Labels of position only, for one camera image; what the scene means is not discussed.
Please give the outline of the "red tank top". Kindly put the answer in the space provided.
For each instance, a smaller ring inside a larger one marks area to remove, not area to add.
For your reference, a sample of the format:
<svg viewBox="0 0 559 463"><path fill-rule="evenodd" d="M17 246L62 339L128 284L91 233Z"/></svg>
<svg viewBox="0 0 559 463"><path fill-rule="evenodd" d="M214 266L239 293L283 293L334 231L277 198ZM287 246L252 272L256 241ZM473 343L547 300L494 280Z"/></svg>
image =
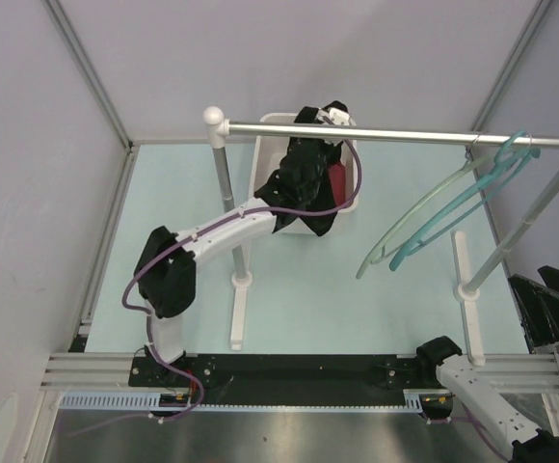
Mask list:
<svg viewBox="0 0 559 463"><path fill-rule="evenodd" d="M336 162L331 165L328 173L333 192L333 200L336 206L340 206L346 201L346 168L341 162Z"/></svg>

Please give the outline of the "black tank top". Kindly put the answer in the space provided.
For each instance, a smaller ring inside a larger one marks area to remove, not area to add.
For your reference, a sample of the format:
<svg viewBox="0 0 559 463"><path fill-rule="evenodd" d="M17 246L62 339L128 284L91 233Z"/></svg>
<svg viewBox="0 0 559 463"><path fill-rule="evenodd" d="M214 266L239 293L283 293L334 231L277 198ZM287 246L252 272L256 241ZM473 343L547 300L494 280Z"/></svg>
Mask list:
<svg viewBox="0 0 559 463"><path fill-rule="evenodd" d="M338 206L333 200L329 168L322 156L286 151L279 168L253 194L273 209L275 232L298 218L317 236L331 230Z"/></svg>

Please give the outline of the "teal plastic hanger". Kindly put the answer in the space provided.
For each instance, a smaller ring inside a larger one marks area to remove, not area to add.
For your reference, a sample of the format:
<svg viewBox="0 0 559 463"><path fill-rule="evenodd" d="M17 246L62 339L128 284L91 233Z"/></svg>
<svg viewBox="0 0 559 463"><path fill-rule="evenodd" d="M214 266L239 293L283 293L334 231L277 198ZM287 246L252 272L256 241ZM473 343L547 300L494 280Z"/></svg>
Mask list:
<svg viewBox="0 0 559 463"><path fill-rule="evenodd" d="M527 134L528 133L524 130L515 132L504 140L495 153L484 158L468 160L462 168L436 185L388 229L385 237L380 241L381 251L375 258L370 260L370 262L378 263L384 259L390 259L388 268L391 271L396 271L407 258L438 240L441 235L451 231L453 227L463 222L478 208L489 203L491 199L497 196L511 180L515 179L531 161L541 156L541 150L530 145L520 148L514 146L518 138L524 137ZM461 178L474 173L474 171L478 170L479 167L488 161L492 163L488 171L436 212L401 245L390 253L386 251L386 243L388 240L394 236L416 212L420 211L425 204L444 190L450 188Z"/></svg>

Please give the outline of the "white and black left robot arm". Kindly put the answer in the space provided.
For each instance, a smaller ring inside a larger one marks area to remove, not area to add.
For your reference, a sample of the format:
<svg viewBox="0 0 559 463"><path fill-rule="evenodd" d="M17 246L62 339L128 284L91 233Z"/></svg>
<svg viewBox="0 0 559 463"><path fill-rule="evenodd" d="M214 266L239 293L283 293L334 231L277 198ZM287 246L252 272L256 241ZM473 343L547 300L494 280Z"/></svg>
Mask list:
<svg viewBox="0 0 559 463"><path fill-rule="evenodd" d="M183 315L196 298L199 268L297 221L316 236L327 234L339 211L352 204L342 155L354 150L346 140L293 136L278 167L245 203L184 234L164 226L150 233L133 284L146 303L147 348L154 356L149 371L155 379L170 386L183 376Z"/></svg>

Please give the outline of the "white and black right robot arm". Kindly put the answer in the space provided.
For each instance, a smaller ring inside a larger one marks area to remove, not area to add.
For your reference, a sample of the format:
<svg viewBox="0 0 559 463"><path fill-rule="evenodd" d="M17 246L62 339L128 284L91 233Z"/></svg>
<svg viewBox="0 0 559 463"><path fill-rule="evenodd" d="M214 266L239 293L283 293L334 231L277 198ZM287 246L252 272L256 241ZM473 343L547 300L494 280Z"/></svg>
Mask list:
<svg viewBox="0 0 559 463"><path fill-rule="evenodd" d="M521 275L509 278L531 348L559 348L559 269L538 269L538 284ZM559 462L559 436L538 426L514 408L480 372L461 348L442 336L416 349L415 374L427 387L443 386L489 432L496 450L508 462Z"/></svg>

